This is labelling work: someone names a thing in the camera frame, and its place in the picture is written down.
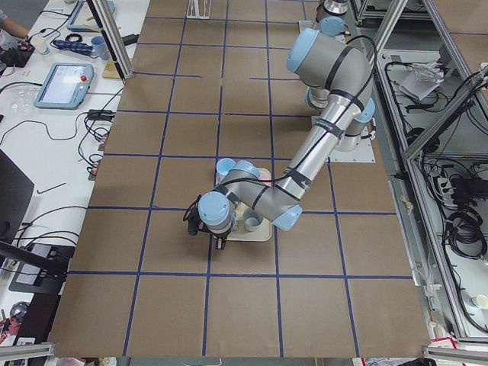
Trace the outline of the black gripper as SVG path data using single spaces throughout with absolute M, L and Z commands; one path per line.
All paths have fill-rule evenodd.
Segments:
M 201 219 L 198 209 L 192 207 L 188 211 L 188 233 L 191 236 L 196 236 L 199 232 L 209 233 L 215 238 L 215 249 L 224 250 L 226 247 L 227 237 L 229 235 L 229 225 L 225 225 L 222 229 L 211 229 Z

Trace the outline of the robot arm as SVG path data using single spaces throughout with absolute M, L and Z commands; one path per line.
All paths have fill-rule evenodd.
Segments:
M 343 32 L 348 11 L 347 0 L 322 0 L 316 8 L 316 23 L 322 34 L 336 37 Z
M 224 249 L 233 229 L 233 211 L 245 204 L 272 225 L 289 231 L 303 212 L 300 200 L 331 152 L 347 138 L 361 135 L 360 122 L 371 98 L 373 68 L 358 49 L 306 28 L 294 41 L 287 69 L 311 90 L 327 91 L 322 110 L 283 175 L 260 179 L 246 160 L 235 162 L 209 192 L 197 197 L 183 220 L 192 236 L 209 233 Z

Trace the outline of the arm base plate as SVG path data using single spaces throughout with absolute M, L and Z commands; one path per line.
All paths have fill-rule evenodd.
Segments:
M 373 117 L 368 121 L 354 119 L 339 144 L 332 151 L 331 162 L 374 163 L 372 142 L 375 138 L 376 122 Z

